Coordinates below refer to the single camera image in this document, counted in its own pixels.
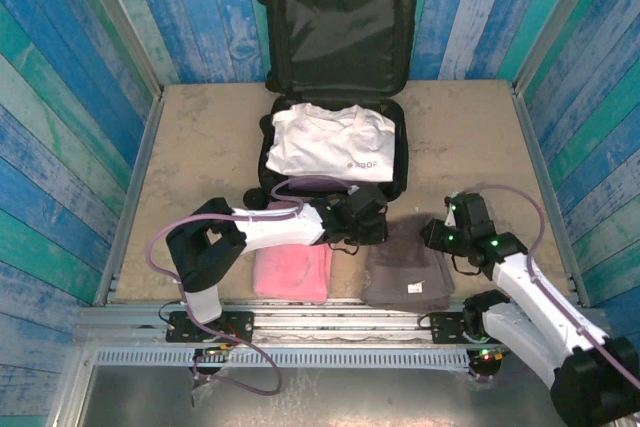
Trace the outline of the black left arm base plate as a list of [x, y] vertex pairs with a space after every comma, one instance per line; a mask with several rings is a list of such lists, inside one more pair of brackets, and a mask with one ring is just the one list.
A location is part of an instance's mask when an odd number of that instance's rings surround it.
[[[215, 343], [228, 342], [228, 339], [213, 336], [201, 330], [189, 319], [186, 312], [173, 311], [169, 314], [169, 324], [165, 340], [169, 343]], [[254, 314], [252, 312], [226, 311], [207, 324], [212, 330], [226, 335], [250, 341], [253, 335]]]

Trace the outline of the steel sheet tray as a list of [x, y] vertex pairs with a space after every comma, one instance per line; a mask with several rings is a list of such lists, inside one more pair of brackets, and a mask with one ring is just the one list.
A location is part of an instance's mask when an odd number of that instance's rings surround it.
[[508, 357], [497, 376], [427, 369], [100, 366], [77, 350], [46, 427], [566, 427]]

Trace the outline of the aluminium table side rail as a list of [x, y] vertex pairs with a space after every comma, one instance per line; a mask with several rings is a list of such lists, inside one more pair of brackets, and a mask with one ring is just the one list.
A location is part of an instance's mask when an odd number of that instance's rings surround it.
[[512, 101], [524, 142], [527, 146], [532, 167], [536, 176], [541, 198], [546, 210], [550, 229], [553, 233], [556, 247], [568, 279], [569, 287], [573, 291], [570, 298], [579, 306], [589, 308], [591, 302], [586, 292], [582, 274], [574, 255], [564, 219], [561, 215], [556, 194], [548, 173], [541, 148], [536, 138], [535, 130], [529, 116], [524, 97], [514, 87], [510, 88]]
[[126, 249], [129, 243], [138, 202], [140, 199], [144, 179], [151, 159], [153, 146], [159, 128], [166, 97], [166, 88], [162, 88], [159, 96], [152, 102], [149, 117], [141, 139], [130, 184], [125, 196], [123, 210], [120, 215], [111, 250], [107, 258], [101, 280], [97, 288], [93, 307], [104, 307], [109, 302], [109, 292], [120, 272]]

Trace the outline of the grey towel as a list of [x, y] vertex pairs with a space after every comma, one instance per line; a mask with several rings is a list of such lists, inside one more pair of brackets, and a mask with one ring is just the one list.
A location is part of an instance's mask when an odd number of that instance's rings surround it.
[[368, 249], [360, 299], [378, 309], [428, 314], [449, 307], [455, 291], [442, 253], [425, 246], [421, 229], [428, 214], [388, 223], [384, 243]]

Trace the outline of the white XDOF t-shirt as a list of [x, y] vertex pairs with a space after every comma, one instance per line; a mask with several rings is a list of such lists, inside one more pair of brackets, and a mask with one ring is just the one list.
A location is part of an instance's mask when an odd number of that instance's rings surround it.
[[300, 103], [275, 113], [271, 124], [266, 167], [273, 172], [358, 182], [394, 178], [396, 125], [374, 110], [353, 105], [331, 111]]

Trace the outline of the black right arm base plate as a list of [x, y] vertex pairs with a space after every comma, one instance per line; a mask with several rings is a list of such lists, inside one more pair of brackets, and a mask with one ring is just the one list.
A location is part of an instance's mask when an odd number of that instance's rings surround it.
[[433, 312], [428, 315], [434, 344], [469, 344], [462, 312]]

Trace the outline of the aluminium corner post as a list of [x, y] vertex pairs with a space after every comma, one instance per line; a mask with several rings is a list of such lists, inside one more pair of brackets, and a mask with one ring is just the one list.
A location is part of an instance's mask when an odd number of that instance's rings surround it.
[[145, 85], [154, 97], [160, 97], [163, 87], [154, 72], [149, 56], [140, 41], [133, 22], [126, 12], [123, 1], [100, 0], [100, 2], [136, 65]]
[[578, 1], [557, 0], [555, 3], [512, 82], [512, 92], [515, 96], [524, 95]]

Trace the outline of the aluminium rail frame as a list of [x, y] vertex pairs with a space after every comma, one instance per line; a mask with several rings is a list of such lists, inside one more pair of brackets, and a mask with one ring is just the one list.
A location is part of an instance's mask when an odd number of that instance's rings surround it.
[[[288, 301], [233, 301], [224, 312], [254, 314], [252, 342], [264, 347], [429, 348], [434, 343], [427, 314], [375, 309], [356, 299], [324, 304]], [[111, 303], [82, 308], [74, 340], [105, 345], [151, 346], [166, 342], [169, 314], [183, 311], [178, 303]], [[454, 300], [446, 312], [460, 312]]]

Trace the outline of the white hard-shell wheeled suitcase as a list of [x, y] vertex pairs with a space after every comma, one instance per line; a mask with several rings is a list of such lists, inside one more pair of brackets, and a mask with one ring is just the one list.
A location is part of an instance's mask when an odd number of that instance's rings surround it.
[[405, 87], [416, 0], [257, 0], [266, 8], [271, 69], [265, 86], [278, 113], [310, 102], [329, 111], [354, 104], [395, 125], [393, 176], [379, 185], [387, 200], [407, 188]]

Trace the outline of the pink towel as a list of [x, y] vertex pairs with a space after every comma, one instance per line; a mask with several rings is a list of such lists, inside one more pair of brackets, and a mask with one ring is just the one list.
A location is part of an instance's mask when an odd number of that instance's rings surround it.
[[332, 251], [321, 244], [324, 229], [307, 205], [287, 220], [251, 225], [249, 250], [256, 252], [253, 292], [260, 298], [324, 302], [328, 298]]

